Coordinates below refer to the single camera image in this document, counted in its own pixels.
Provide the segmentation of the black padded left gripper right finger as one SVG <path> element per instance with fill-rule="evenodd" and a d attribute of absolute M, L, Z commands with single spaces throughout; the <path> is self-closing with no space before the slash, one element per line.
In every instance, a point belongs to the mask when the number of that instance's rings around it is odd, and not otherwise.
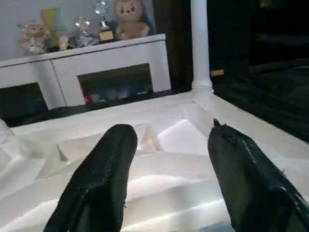
<path fill-rule="evenodd" d="M 208 153 L 237 232 L 307 232 L 309 205 L 249 136 L 215 119 Z"/>

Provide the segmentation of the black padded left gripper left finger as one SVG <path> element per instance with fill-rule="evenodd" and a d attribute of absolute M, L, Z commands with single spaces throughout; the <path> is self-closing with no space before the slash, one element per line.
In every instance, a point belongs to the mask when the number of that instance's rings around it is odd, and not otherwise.
<path fill-rule="evenodd" d="M 109 128 L 73 173 L 45 232 L 119 232 L 138 138 L 128 124 Z"/>

